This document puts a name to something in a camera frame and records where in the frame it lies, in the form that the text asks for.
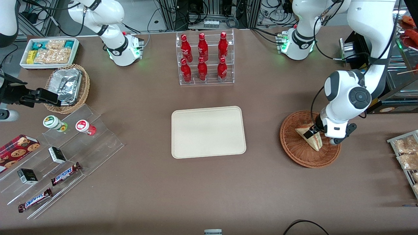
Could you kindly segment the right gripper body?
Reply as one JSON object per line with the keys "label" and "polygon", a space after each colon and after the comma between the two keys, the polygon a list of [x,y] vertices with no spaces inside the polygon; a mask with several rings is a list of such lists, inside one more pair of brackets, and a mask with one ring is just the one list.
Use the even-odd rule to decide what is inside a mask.
{"label": "right gripper body", "polygon": [[13,104],[20,99],[20,82],[13,76],[1,74],[0,98],[2,103]]}

